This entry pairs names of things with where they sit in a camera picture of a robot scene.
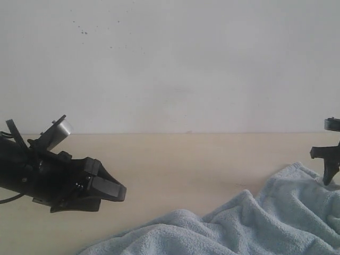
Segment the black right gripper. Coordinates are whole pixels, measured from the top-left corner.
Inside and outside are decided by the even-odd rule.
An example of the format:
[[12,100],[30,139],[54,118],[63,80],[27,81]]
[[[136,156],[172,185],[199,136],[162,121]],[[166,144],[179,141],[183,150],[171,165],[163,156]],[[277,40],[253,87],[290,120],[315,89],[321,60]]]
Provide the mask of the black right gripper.
[[310,156],[312,159],[324,159],[324,175],[322,178],[324,185],[329,185],[333,177],[339,172],[339,144],[330,147],[312,147]]

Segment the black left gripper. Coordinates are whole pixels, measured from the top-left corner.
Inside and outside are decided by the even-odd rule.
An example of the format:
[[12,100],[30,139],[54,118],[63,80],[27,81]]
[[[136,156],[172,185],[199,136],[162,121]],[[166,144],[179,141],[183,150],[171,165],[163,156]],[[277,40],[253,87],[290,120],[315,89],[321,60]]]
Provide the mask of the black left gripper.
[[51,213],[97,212],[102,200],[123,202],[127,192],[95,159],[73,159],[64,151],[54,154],[35,147],[24,151],[5,135],[1,136],[1,187],[16,192],[1,204],[28,196],[50,207]]

